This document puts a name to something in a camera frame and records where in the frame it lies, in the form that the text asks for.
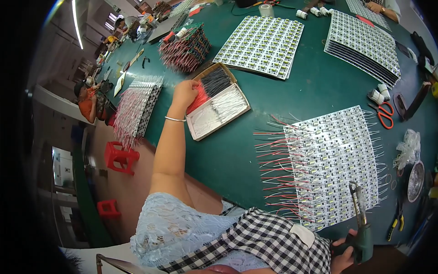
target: black and white checkered cloth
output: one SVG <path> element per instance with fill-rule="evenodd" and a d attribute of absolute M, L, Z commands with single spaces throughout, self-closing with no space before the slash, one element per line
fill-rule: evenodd
<path fill-rule="evenodd" d="M 383 1 L 384 0 L 365 0 L 365 2 L 374 2 L 374 3 L 376 3 L 376 4 L 379 4 L 379 5 L 381 5 L 382 7 L 383 7 Z"/>
<path fill-rule="evenodd" d="M 293 225 L 282 216 L 251 208 L 219 239 L 158 269 L 171 274 L 203 269 L 239 249 L 265 261 L 278 274 L 330 273 L 331 241 L 314 234 L 308 248 L 289 232 Z"/>

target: tape roll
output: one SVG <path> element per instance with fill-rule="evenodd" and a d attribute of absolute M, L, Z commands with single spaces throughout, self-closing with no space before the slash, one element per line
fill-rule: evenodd
<path fill-rule="evenodd" d="M 264 4 L 258 7 L 261 16 L 274 17 L 274 9 L 271 5 Z"/>

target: metal bowl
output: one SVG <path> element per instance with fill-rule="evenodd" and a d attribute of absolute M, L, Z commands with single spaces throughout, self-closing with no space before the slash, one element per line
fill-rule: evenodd
<path fill-rule="evenodd" d="M 408 182 L 408 200 L 413 203 L 423 190 L 424 181 L 424 165 L 422 161 L 418 161 L 413 165 Z"/>

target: red plastic stool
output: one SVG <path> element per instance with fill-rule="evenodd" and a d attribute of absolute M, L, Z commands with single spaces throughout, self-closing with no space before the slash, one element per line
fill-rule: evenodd
<path fill-rule="evenodd" d="M 134 150 L 126 151 L 122 149 L 117 149 L 114 146 L 122 146 L 120 142 L 107 142 L 105 147 L 105 153 L 103 158 L 105 159 L 106 166 L 112 170 L 118 172 L 124 172 L 134 175 L 131 170 L 132 164 L 140 159 L 140 153 Z M 120 163 L 120 167 L 115 167 L 114 162 Z"/>
<path fill-rule="evenodd" d="M 117 200 L 107 200 L 97 203 L 97 211 L 101 218 L 118 218 L 122 213 L 116 209 Z"/>

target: cardboard box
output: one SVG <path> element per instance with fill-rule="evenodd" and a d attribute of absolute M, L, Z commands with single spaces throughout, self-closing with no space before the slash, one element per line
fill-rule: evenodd
<path fill-rule="evenodd" d="M 241 116 L 243 113 L 247 112 L 248 110 L 251 109 L 249 102 L 247 100 L 247 98 L 245 97 L 244 93 L 242 92 L 242 90 L 240 89 L 240 87 L 237 84 L 237 80 L 234 77 L 234 75 L 230 72 L 230 70 L 222 63 L 216 63 L 212 66 L 210 66 L 209 68 L 205 69 L 203 72 L 201 72 L 200 74 L 198 74 L 196 77 L 193 78 L 193 80 L 195 81 L 199 81 L 200 79 L 202 79 L 203 77 L 205 77 L 206 75 L 208 75 L 210 72 L 212 72 L 213 70 L 217 69 L 218 67 L 222 67 L 225 71 L 225 73 L 230 77 L 230 86 L 235 85 L 236 89 L 240 92 L 241 96 L 243 97 L 243 99 L 245 100 L 247 107 L 242 110 L 241 112 L 239 112 L 237 115 L 235 115 L 233 118 L 231 118 L 230 120 L 228 120 L 227 122 L 219 125 L 218 127 L 214 128 L 213 130 L 211 130 L 210 132 L 202 135 L 202 136 L 197 136 L 196 132 L 194 130 L 193 127 L 193 121 L 192 118 L 194 115 L 196 115 L 198 112 L 202 111 L 204 108 L 206 108 L 207 106 L 209 106 L 212 102 L 212 100 L 218 96 L 221 96 L 225 93 L 228 92 L 228 87 L 226 89 L 224 89 L 223 91 L 219 92 L 218 94 L 216 94 L 214 97 L 210 98 L 207 102 L 203 103 L 200 107 L 198 107 L 197 109 L 195 109 L 194 111 L 190 112 L 189 114 L 186 115 L 186 120 L 187 120 L 187 125 L 189 127 L 189 131 L 190 134 L 193 138 L 193 140 L 195 141 L 200 141 L 203 138 L 209 136 L 210 134 L 212 134 L 213 132 L 215 132 L 216 130 L 220 129 L 221 127 L 223 127 L 224 125 L 230 123 L 232 120 L 236 119 L 237 117 Z"/>

